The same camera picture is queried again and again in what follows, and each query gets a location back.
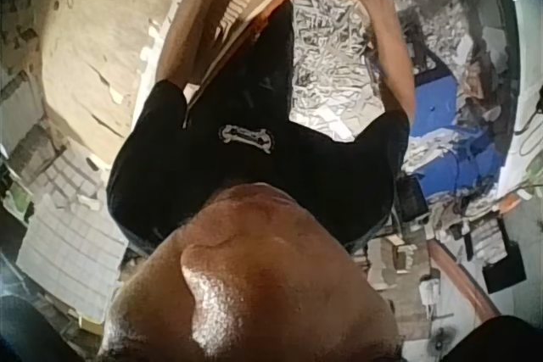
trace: white tile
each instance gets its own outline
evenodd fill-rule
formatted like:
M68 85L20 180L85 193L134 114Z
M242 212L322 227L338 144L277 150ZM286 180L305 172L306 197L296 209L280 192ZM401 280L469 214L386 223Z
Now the white tile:
M64 194L68 198L73 198L76 195L76 189L69 183L66 183L66 185L63 188Z
M88 180L85 180L81 185L80 192L82 195L89 198L96 192L96 186Z
M49 166L49 168L45 171L45 174L48 176L49 180L54 180L57 178L58 171L54 168L54 166Z
M83 184L83 182L85 181L85 179L83 177L81 177L78 173L74 172L74 175L71 177L71 181L79 189L81 187L81 185Z

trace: debris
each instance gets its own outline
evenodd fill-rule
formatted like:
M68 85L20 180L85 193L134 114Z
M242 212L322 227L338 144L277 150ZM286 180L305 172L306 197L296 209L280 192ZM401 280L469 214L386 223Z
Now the debris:
M465 34L456 48L456 56L454 57L456 64L465 65L472 48L473 39L469 34Z
M439 297L441 294L439 284L439 279L430 279L421 281L418 285L418 292L421 295L421 301L424 307L426 307L426 316L429 320L432 319L435 311L435 306L439 302Z
M471 64L467 69L464 92L469 97L484 99L483 85L481 83L481 64L479 61Z
M507 39L504 30L485 27L483 29L483 40L486 42L487 50L490 52L490 59L497 74L507 70Z
M113 102L117 105L122 105L122 101L125 99L125 97L118 93L112 86L109 86L109 95L111 95L111 99L113 99Z
M507 257L506 244L495 214L485 216L472 227L473 254L477 259L485 265L493 265Z
M80 204L87 206L91 211L99 211L101 208L100 201L81 194L77 194L77 201Z
M496 122L501 115L501 106L495 106L483 113L483 119L487 122Z

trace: white logo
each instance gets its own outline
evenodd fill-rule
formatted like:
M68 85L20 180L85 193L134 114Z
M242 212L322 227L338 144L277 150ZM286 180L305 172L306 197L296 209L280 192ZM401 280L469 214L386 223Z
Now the white logo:
M219 137L226 144L230 142L240 142L255 146L268 154L272 153L273 137L266 129L249 131L243 127L226 125L219 130Z

